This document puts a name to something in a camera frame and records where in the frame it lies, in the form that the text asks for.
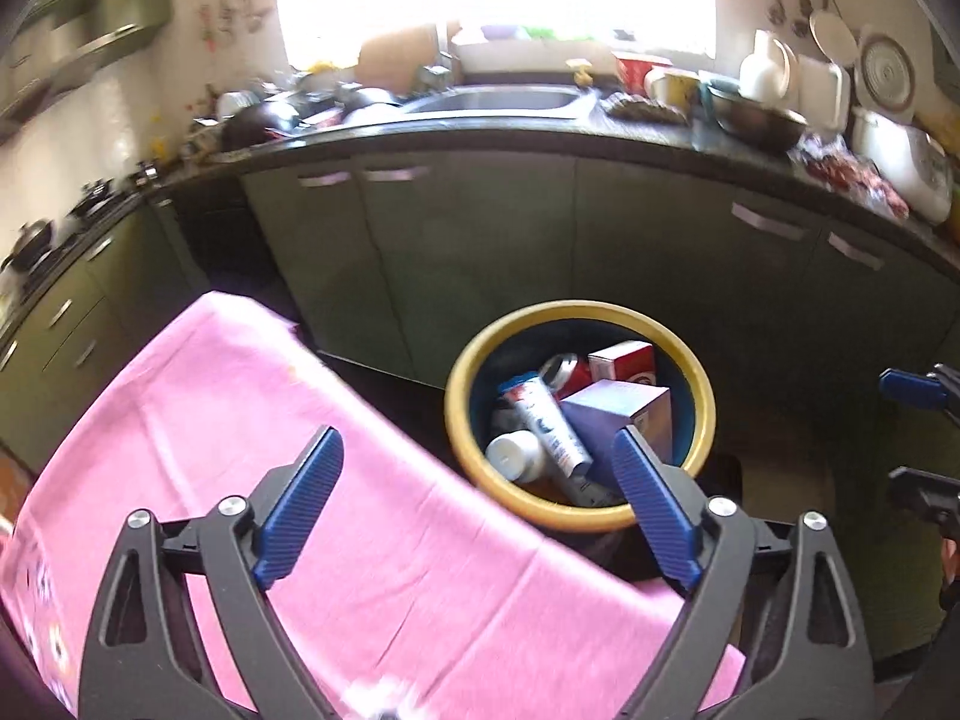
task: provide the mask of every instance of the rice cooker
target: rice cooker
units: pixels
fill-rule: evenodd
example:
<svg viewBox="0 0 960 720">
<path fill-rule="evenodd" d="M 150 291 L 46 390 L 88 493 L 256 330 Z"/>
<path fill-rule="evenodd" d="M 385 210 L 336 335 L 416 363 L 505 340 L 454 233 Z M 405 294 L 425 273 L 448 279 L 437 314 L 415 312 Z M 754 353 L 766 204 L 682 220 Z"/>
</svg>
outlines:
<svg viewBox="0 0 960 720">
<path fill-rule="evenodd" d="M 953 170 L 944 148 L 923 130 L 854 108 L 853 152 L 877 165 L 899 195 L 931 224 L 950 214 Z"/>
</svg>

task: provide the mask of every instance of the silver handle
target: silver handle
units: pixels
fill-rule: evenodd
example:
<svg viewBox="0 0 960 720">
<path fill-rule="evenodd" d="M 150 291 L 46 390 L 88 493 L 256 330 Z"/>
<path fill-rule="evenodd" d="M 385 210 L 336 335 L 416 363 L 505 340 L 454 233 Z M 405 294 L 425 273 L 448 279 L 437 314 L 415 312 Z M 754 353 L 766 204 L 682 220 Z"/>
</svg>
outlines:
<svg viewBox="0 0 960 720">
<path fill-rule="evenodd" d="M 90 341 L 90 346 L 83 350 L 83 354 L 77 358 L 77 362 L 74 362 L 73 367 L 81 367 L 84 362 L 90 359 L 90 355 L 93 354 L 93 350 L 97 348 L 97 341 Z"/>
<path fill-rule="evenodd" d="M 401 167 L 399 170 L 365 170 L 364 177 L 368 181 L 378 181 L 387 183 L 391 181 L 416 181 L 419 177 L 427 175 L 430 172 L 429 167 Z"/>
<path fill-rule="evenodd" d="M 731 205 L 730 212 L 738 218 L 738 220 L 742 221 L 742 223 L 749 225 L 755 230 L 770 233 L 780 238 L 786 238 L 788 241 L 802 241 L 806 235 L 806 230 L 803 227 L 786 223 L 786 221 L 779 221 L 775 218 L 762 217 L 756 211 L 751 211 L 745 205 L 740 205 L 740 203 Z"/>
<path fill-rule="evenodd" d="M 54 317 L 50 320 L 50 324 L 47 325 L 47 329 L 50 330 L 57 322 L 63 319 L 64 314 L 66 314 L 70 310 L 70 306 L 72 305 L 73 305 L 73 300 L 67 300 L 66 303 L 64 303 L 59 308 L 59 311 L 56 312 L 56 314 L 54 314 Z"/>
<path fill-rule="evenodd" d="M 7 367 L 7 363 L 10 361 L 10 358 L 13 357 L 13 352 L 16 352 L 16 341 L 7 347 L 7 351 L 3 353 L 3 358 L 0 358 L 0 371 Z"/>
<path fill-rule="evenodd" d="M 340 170 L 339 172 L 328 172 L 326 175 L 304 175 L 299 181 L 304 189 L 317 189 L 318 187 L 333 187 L 349 180 L 349 172 Z"/>
<path fill-rule="evenodd" d="M 836 233 L 830 233 L 827 237 L 827 243 L 844 255 L 848 260 L 867 266 L 871 271 L 879 271 L 883 266 L 883 260 L 858 248 L 852 247 Z"/>
<path fill-rule="evenodd" d="M 86 255 L 86 261 L 88 261 L 88 263 L 92 263 L 95 259 L 97 259 L 97 257 L 103 254 L 107 250 L 107 247 L 112 243 L 112 238 L 104 238 L 104 240 L 99 242 L 97 247 L 90 252 L 90 254 Z"/>
</svg>

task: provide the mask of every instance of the stainless steel sink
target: stainless steel sink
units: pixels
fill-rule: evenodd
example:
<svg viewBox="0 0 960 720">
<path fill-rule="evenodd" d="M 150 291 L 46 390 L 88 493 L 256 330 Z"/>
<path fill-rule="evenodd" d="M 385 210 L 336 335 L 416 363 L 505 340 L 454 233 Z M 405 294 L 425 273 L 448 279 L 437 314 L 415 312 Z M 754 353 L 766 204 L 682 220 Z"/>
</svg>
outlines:
<svg viewBox="0 0 960 720">
<path fill-rule="evenodd" d="M 597 103 L 594 90 L 574 86 L 460 86 L 407 103 L 402 117 L 449 119 L 467 116 L 527 116 L 579 119 Z"/>
</svg>

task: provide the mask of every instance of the purple box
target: purple box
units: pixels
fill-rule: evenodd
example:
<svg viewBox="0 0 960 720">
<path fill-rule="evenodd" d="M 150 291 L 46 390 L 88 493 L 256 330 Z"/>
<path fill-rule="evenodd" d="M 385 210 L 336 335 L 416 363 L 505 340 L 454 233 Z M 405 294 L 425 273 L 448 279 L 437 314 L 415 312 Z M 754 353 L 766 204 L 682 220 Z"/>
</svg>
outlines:
<svg viewBox="0 0 960 720">
<path fill-rule="evenodd" d="M 634 425 L 656 456 L 673 459 L 670 391 L 665 386 L 598 381 L 560 401 L 560 410 L 593 458 L 587 474 L 601 485 L 618 490 L 613 475 L 613 437 Z"/>
</svg>

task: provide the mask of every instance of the round bin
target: round bin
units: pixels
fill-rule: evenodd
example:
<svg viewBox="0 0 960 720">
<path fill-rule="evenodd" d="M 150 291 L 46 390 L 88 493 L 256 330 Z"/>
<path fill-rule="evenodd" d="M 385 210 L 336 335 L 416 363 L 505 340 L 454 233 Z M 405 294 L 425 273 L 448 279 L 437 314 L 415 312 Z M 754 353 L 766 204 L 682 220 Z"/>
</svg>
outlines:
<svg viewBox="0 0 960 720">
<path fill-rule="evenodd" d="M 674 333 L 635 311 L 589 300 L 560 300 L 515 311 L 474 338 L 453 365 L 446 385 L 446 430 L 473 483 L 529 522 L 565 533 L 603 533 L 635 523 L 629 505 L 581 509 L 527 493 L 498 474 L 484 457 L 498 386 L 538 370 L 554 354 L 590 352 L 621 341 L 656 348 L 656 379 L 669 386 L 673 413 L 672 461 L 696 476 L 707 461 L 716 427 L 716 403 L 707 372 Z"/>
</svg>

